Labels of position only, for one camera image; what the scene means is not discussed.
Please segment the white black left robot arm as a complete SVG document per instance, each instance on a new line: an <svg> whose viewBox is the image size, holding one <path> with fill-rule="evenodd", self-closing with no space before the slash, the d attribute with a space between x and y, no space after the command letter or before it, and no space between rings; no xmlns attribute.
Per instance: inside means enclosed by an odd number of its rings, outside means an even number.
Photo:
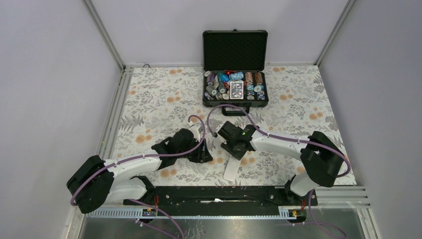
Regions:
<svg viewBox="0 0 422 239"><path fill-rule="evenodd" d="M72 195L71 205L87 214L103 204L128 199L150 204L154 200L153 186L140 175L172 166L182 158L200 164L213 160L198 129L183 128L144 154L107 160L99 155L91 156L66 184Z"/></svg>

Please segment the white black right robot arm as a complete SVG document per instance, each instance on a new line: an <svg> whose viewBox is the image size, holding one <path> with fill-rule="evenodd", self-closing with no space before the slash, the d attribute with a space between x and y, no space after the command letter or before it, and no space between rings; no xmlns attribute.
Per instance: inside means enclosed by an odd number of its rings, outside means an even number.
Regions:
<svg viewBox="0 0 422 239"><path fill-rule="evenodd" d="M284 186L286 200L292 205L298 205L319 186L332 187L344 162L343 154L319 131L299 137L264 133L252 124L241 128L226 121L218 127L217 136L222 139L221 147L238 161L250 151L276 153L299 160L304 172L293 176Z"/></svg>

